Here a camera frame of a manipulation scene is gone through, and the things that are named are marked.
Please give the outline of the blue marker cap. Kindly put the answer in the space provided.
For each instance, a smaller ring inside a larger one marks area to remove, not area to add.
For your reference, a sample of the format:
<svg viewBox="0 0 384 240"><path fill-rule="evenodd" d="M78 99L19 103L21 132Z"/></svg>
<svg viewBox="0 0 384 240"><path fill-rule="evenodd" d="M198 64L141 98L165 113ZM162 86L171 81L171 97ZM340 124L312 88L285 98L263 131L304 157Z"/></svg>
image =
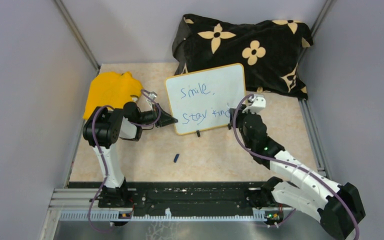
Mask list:
<svg viewBox="0 0 384 240"><path fill-rule="evenodd" d="M179 153L177 153L177 154L175 155L174 160L173 160L174 163L176 163L176 162L178 161L179 156L180 156Z"/></svg>

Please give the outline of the yellow framed whiteboard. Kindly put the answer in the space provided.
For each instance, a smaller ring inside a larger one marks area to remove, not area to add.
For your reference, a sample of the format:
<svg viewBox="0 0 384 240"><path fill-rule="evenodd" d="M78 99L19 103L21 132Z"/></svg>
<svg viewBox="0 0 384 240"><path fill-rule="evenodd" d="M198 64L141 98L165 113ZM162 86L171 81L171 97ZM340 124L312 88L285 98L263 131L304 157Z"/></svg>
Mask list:
<svg viewBox="0 0 384 240"><path fill-rule="evenodd" d="M240 63L195 71L165 80L171 115L178 135L226 126L229 109L245 96L245 71Z"/></svg>

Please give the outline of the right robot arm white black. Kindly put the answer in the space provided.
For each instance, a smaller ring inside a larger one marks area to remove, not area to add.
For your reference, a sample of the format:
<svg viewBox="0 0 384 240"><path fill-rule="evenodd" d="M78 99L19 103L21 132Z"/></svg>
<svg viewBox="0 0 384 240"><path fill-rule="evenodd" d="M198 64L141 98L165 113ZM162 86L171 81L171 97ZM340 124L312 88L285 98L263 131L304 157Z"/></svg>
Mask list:
<svg viewBox="0 0 384 240"><path fill-rule="evenodd" d="M316 220L336 240L346 240L351 235L360 239L359 223L366 212L357 187L322 176L292 156L268 135L258 110L259 107L245 104L230 108L228 126L255 162L289 179L270 179L269 187L261 193L263 203L293 207Z"/></svg>

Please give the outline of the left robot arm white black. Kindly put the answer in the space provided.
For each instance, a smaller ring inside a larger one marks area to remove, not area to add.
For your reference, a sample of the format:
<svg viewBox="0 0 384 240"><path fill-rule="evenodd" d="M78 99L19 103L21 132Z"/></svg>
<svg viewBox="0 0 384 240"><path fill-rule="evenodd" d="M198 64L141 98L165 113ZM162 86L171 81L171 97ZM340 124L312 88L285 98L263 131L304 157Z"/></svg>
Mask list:
<svg viewBox="0 0 384 240"><path fill-rule="evenodd" d="M95 152L103 174L103 181L94 201L100 208L128 206L132 195L128 191L116 150L118 140L137 142L145 127L162 128L178 120L164 111L158 103L151 110L141 111L129 101L122 108L97 106L86 121L82 136Z"/></svg>

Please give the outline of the yellow cloth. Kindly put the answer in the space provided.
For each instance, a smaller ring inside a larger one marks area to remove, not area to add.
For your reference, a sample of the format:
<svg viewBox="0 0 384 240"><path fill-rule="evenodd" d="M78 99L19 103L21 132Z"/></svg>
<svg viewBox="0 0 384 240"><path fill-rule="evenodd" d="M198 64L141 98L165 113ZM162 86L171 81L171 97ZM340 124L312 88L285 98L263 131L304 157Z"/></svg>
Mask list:
<svg viewBox="0 0 384 240"><path fill-rule="evenodd" d="M129 71L100 73L90 83L82 118L88 120L96 107L109 105L121 109L127 102L137 102L142 89L142 83Z"/></svg>

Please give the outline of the black floral blanket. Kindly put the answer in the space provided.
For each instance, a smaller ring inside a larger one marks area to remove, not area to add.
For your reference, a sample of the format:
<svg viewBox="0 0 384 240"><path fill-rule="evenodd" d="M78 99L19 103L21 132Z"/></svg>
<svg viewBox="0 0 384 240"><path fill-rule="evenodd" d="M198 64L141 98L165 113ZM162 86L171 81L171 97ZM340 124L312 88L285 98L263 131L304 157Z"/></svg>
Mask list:
<svg viewBox="0 0 384 240"><path fill-rule="evenodd" d="M305 100L307 87L298 76L298 62L313 43L309 26L297 20L233 24L185 14L171 51L178 61L176 75L241 64L247 91Z"/></svg>

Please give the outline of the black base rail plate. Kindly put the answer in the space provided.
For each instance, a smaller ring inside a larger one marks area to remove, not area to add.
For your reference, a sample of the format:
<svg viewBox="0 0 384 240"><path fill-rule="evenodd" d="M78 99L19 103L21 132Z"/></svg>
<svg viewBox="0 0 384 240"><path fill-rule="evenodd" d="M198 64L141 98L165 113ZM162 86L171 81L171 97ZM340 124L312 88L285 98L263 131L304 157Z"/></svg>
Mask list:
<svg viewBox="0 0 384 240"><path fill-rule="evenodd" d="M161 217L166 209L173 217L247 217L280 208L269 193L273 187L270 181L124 182L103 187L97 201L100 208L132 208L135 217Z"/></svg>

